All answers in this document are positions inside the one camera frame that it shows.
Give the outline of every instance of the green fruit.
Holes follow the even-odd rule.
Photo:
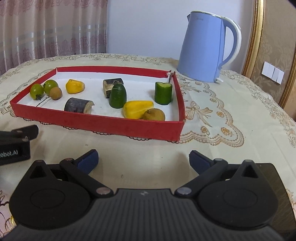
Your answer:
[[[34,84],[30,89],[30,96],[33,100],[41,100],[44,94],[43,86],[41,84]]]
[[[161,105],[168,105],[172,101],[173,86],[170,83],[155,83],[154,100]]]
[[[47,80],[44,84],[43,84],[43,88],[44,88],[44,92],[49,95],[50,90],[53,87],[58,87],[59,85],[57,84],[57,82],[55,82],[54,80]]]
[[[118,83],[113,86],[110,92],[109,104],[115,109],[120,109],[126,103],[126,89],[123,84]]]

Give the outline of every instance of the cucumber slice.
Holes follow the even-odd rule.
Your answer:
[[[172,101],[173,85],[170,83],[155,83],[154,100],[161,105],[168,105]]]

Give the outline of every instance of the white wall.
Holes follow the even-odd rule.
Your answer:
[[[212,12],[237,22],[242,47],[228,68],[241,72],[251,33],[253,0],[109,0],[107,52],[179,59],[193,10]],[[233,35],[226,32],[224,58],[231,52]]]

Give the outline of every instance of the fruit stem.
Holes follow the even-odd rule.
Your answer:
[[[42,95],[36,95],[36,100],[41,100],[42,99]]]
[[[44,102],[45,100],[47,100],[48,98],[50,98],[50,96],[47,96],[43,101],[41,101],[36,107],[38,107],[42,102]]]

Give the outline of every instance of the red tray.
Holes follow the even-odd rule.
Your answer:
[[[36,80],[10,101],[10,104],[16,116],[44,123],[88,131],[167,141],[179,140],[185,122],[185,107],[180,86],[175,74],[173,75],[172,80],[175,87],[178,103],[178,121],[132,120],[119,117],[66,112],[62,110],[46,109],[18,103],[22,98],[29,94],[30,88],[33,84],[42,84],[58,72],[99,72],[149,76],[155,78],[168,77],[168,71],[156,69],[115,66],[58,67]]]

